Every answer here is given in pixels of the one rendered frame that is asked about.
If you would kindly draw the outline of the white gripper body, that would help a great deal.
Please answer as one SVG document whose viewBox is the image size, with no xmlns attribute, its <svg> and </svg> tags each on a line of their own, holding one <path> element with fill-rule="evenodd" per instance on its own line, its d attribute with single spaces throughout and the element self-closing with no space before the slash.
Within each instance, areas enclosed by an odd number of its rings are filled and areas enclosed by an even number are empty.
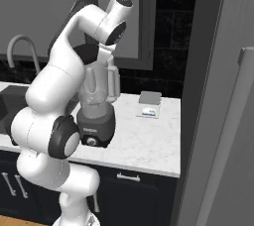
<svg viewBox="0 0 254 226">
<path fill-rule="evenodd" d="M 97 60 L 104 64 L 105 66 L 108 66 L 109 62 L 113 60 L 113 52 L 115 51 L 116 46 L 106 46 L 104 44 L 98 45 L 98 55 Z"/>
</svg>

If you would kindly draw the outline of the black blender lid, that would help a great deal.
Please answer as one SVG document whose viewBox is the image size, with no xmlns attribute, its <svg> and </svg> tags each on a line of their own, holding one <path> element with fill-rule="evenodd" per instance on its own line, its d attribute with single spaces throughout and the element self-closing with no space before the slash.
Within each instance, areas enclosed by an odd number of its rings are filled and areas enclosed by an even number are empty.
<svg viewBox="0 0 254 226">
<path fill-rule="evenodd" d="M 97 61 L 99 47 L 95 44 L 84 44 L 73 48 L 77 55 L 81 58 L 84 65 Z"/>
</svg>

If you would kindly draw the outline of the grey blender with clear jar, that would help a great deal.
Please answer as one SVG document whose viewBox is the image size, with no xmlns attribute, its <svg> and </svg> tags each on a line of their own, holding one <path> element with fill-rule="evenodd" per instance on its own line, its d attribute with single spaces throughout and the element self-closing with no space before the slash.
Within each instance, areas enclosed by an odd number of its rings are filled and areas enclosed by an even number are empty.
<svg viewBox="0 0 254 226">
<path fill-rule="evenodd" d="M 116 128 L 113 103 L 120 96 L 120 75 L 113 56 L 85 67 L 85 80 L 78 95 L 80 109 L 76 122 L 81 143 L 107 148 Z"/>
</svg>

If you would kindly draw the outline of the grey kitchen scale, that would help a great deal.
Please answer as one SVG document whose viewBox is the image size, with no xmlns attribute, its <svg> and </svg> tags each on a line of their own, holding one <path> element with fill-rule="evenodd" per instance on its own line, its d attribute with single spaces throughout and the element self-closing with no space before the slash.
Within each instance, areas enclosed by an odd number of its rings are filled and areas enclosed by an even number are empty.
<svg viewBox="0 0 254 226">
<path fill-rule="evenodd" d="M 136 116 L 158 119 L 161 109 L 161 92 L 142 91 L 138 99 Z"/>
</svg>

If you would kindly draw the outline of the grey curved tap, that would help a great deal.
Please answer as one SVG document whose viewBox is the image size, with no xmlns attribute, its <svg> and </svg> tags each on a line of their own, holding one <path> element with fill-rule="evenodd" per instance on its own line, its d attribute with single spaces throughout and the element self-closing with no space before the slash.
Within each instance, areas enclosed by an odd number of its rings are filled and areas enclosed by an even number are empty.
<svg viewBox="0 0 254 226">
<path fill-rule="evenodd" d="M 15 45 L 19 41 L 26 42 L 28 44 L 28 46 L 30 47 L 30 50 L 32 52 L 33 62 L 34 62 L 35 69 L 36 69 L 36 74 L 39 74 L 41 72 L 41 68 L 40 68 L 40 65 L 39 65 L 38 55 L 37 55 L 35 45 L 29 37 L 24 36 L 24 35 L 15 36 L 14 38 L 11 39 L 11 41 L 8 44 L 8 47 L 7 47 L 7 61 L 8 61 L 9 67 L 10 68 L 15 67 L 15 64 L 14 64 L 14 61 L 13 61 L 13 50 L 15 48 Z"/>
</svg>

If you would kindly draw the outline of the dark sink basin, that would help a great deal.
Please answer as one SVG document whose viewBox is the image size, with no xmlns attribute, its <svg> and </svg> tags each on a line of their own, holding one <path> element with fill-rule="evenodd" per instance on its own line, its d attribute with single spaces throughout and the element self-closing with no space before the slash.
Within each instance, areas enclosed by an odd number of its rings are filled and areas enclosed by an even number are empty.
<svg viewBox="0 0 254 226">
<path fill-rule="evenodd" d="M 28 131 L 28 136 L 48 135 L 61 139 L 78 132 L 70 115 L 77 99 L 64 88 L 40 92 L 26 86 L 9 85 L 0 92 L 0 134 Z"/>
</svg>

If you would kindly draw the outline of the grey fridge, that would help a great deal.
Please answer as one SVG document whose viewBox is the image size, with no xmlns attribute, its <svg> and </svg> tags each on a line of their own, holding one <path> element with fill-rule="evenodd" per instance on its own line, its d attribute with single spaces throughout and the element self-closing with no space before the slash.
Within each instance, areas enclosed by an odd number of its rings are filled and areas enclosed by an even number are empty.
<svg viewBox="0 0 254 226">
<path fill-rule="evenodd" d="M 254 0 L 195 0 L 171 226 L 195 226 L 246 47 L 254 47 Z M 206 226 L 254 226 L 254 84 Z"/>
</svg>

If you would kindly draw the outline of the dark blue drawer front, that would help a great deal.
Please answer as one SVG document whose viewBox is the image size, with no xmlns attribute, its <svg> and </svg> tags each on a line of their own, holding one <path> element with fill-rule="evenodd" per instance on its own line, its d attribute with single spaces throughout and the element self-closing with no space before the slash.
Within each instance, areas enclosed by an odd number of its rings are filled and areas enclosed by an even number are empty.
<svg viewBox="0 0 254 226">
<path fill-rule="evenodd" d="M 105 178 L 106 180 L 120 182 L 120 183 L 127 183 L 127 184 L 138 184 L 139 186 L 149 188 L 152 190 L 162 191 L 162 192 L 174 191 L 177 186 L 177 180 L 174 177 L 169 177 L 169 176 L 162 176 L 157 174 L 127 170 L 127 169 L 116 169 L 116 168 L 107 168 L 107 167 L 99 167 L 98 171 L 102 175 L 102 177 Z M 116 175 L 120 172 L 124 175 L 129 175 L 129 176 L 139 175 L 141 178 L 141 181 L 136 182 L 131 180 L 118 179 Z"/>
</svg>

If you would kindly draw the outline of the dark blue cupboard door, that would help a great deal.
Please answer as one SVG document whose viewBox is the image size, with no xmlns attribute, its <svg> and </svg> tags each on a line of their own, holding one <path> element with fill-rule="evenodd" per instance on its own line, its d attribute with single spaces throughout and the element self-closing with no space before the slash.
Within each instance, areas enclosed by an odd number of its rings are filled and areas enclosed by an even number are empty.
<svg viewBox="0 0 254 226">
<path fill-rule="evenodd" d="M 170 226 L 173 200 L 160 191 L 103 182 L 96 216 L 100 226 Z"/>
<path fill-rule="evenodd" d="M 6 160 L 6 153 L 0 151 L 0 213 L 2 215 L 12 216 L 13 212 L 13 195 L 9 189 L 9 185 L 3 175 L 3 172 L 8 173 L 10 164 Z"/>
<path fill-rule="evenodd" d="M 14 199 L 18 215 L 23 219 L 33 219 L 35 222 L 53 225 L 61 215 L 59 206 L 60 194 L 56 191 L 47 190 L 43 187 L 29 183 L 21 177 L 22 184 L 29 195 L 28 199 L 24 198 L 20 186 L 14 177 L 15 174 L 20 175 L 17 171 L 18 157 L 18 154 L 14 157 L 14 173 L 12 176 L 16 190 Z"/>
</svg>

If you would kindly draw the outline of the window with dark frame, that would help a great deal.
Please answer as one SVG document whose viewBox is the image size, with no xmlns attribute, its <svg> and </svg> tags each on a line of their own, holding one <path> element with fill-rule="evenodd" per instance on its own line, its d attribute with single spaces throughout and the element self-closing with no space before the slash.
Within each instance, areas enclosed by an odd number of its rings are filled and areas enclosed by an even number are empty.
<svg viewBox="0 0 254 226">
<path fill-rule="evenodd" d="M 30 37 L 39 60 L 48 58 L 48 47 L 76 0 L 0 0 L 0 59 L 10 40 L 19 34 Z M 89 0 L 104 9 L 110 0 Z M 134 7 L 127 30 L 114 53 L 120 68 L 153 68 L 156 0 L 132 0 Z"/>
</svg>

